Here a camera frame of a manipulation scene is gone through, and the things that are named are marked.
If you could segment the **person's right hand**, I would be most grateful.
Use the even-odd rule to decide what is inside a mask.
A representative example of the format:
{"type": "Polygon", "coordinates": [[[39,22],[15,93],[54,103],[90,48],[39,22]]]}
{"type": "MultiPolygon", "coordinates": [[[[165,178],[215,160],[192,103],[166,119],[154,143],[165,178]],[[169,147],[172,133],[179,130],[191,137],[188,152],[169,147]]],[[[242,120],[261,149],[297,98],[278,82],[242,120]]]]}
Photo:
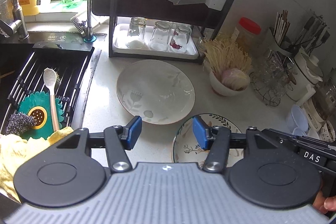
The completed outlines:
{"type": "Polygon", "coordinates": [[[336,211],[336,196],[326,198],[323,196],[323,193],[319,191],[313,202],[313,207],[322,214],[326,214],[329,211],[336,211]]]}

